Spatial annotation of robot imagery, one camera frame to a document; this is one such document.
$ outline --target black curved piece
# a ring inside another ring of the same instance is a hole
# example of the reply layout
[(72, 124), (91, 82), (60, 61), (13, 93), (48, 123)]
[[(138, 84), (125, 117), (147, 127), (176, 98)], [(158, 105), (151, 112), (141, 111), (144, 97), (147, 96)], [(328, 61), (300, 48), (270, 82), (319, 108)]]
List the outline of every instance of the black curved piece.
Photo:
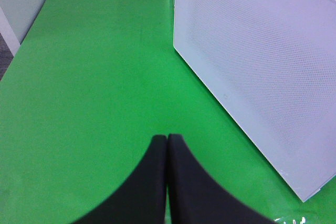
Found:
[(214, 181), (181, 135), (169, 135), (167, 165), (173, 224), (274, 223), (242, 204)]
[(166, 136), (154, 136), (143, 158), (125, 182), (74, 224), (163, 224), (166, 147)]

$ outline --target gray carpet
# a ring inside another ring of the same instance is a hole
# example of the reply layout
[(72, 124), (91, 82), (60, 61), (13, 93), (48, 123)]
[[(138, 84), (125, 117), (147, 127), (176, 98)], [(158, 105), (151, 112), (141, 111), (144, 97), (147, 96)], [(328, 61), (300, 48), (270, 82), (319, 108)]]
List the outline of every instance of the gray carpet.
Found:
[(0, 34), (0, 80), (4, 76), (9, 64), (11, 64), (12, 59), (12, 52), (9, 50), (4, 38)]

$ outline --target green floor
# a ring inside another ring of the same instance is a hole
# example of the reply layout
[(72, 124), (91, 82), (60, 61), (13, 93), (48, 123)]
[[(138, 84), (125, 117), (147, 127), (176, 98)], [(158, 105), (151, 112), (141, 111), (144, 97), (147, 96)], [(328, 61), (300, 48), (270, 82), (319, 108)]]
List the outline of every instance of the green floor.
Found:
[(0, 223), (75, 220), (123, 182), (152, 135), (171, 132), (267, 217), (336, 223), (336, 180), (302, 203), (172, 35), (173, 0), (47, 0), (0, 82)]

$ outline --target perforated white panel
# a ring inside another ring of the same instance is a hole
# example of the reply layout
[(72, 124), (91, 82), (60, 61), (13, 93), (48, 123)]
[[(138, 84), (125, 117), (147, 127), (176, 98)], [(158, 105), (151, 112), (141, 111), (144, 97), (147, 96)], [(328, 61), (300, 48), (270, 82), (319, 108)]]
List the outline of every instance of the perforated white panel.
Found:
[(175, 2), (176, 50), (308, 199), (336, 173), (336, 0)]

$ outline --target green mat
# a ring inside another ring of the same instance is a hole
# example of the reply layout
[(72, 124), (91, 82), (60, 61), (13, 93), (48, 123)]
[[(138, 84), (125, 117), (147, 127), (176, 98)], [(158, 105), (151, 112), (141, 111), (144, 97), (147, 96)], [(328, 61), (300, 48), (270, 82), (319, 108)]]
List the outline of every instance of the green mat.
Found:
[(0, 83), (0, 223), (77, 219), (157, 133), (182, 133), (224, 188), (267, 217), (336, 223), (336, 180), (302, 203), (172, 38), (173, 0), (47, 0)]

